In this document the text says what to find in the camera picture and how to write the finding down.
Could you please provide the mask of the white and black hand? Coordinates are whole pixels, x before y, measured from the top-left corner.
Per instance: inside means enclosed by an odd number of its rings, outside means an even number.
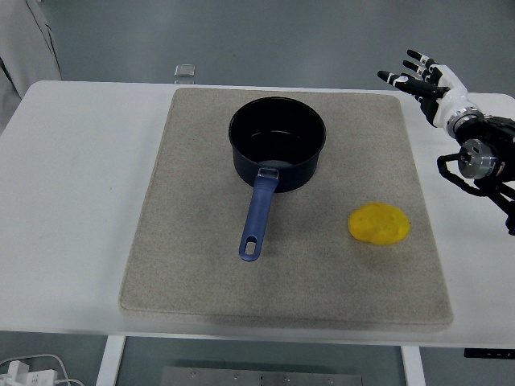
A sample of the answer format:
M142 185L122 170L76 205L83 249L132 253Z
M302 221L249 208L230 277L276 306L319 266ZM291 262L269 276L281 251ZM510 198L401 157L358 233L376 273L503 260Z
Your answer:
M407 55L412 61L404 60L402 64L410 73L379 71L377 76L411 95L432 126L445 128L452 114L473 106L464 84L448 66L414 50L409 49Z

